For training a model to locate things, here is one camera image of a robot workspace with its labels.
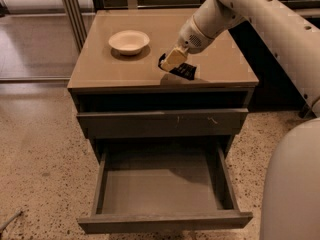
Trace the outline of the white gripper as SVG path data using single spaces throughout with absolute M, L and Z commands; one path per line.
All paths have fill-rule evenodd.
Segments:
M 177 46 L 160 57 L 159 67 L 169 72 L 187 60 L 187 52 L 189 54 L 201 53 L 212 42 L 212 38 L 205 36 L 199 30 L 194 19 L 189 18 L 179 31 Z

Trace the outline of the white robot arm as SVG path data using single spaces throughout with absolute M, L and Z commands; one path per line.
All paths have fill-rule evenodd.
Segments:
M 159 67 L 186 79 L 185 61 L 223 31 L 248 21 L 306 105 L 320 112 L 320 30 L 278 0 L 206 0 L 187 20 Z M 264 183 L 260 240 L 320 240 L 320 118 L 289 131 L 273 152 Z

